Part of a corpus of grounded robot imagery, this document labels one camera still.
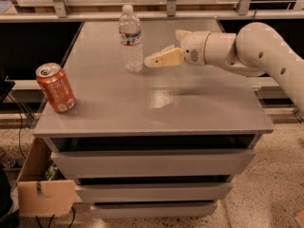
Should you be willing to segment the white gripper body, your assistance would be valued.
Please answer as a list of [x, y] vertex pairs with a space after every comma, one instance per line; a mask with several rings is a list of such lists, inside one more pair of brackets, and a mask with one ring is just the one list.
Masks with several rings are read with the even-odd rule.
[[210, 31], [186, 31], [180, 39], [185, 62], [192, 66], [205, 66], [204, 50]]

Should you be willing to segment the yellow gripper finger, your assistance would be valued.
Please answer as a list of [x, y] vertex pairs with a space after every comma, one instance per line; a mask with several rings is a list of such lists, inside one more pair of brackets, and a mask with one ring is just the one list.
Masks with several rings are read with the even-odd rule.
[[182, 29], [177, 29], [175, 31], [176, 39], [180, 42], [183, 38], [186, 36], [190, 35], [191, 31], [189, 30], [182, 30]]
[[149, 68], [174, 67], [184, 61], [184, 52], [181, 48], [174, 45], [164, 48], [144, 59], [144, 64]]

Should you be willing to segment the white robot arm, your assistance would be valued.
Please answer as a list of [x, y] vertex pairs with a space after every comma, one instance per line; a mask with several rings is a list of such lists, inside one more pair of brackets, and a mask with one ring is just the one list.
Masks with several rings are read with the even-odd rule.
[[147, 56], [150, 68], [213, 65], [242, 76], [272, 77], [300, 112], [304, 112], [304, 60], [270, 26], [254, 22], [239, 33], [175, 32], [179, 45]]

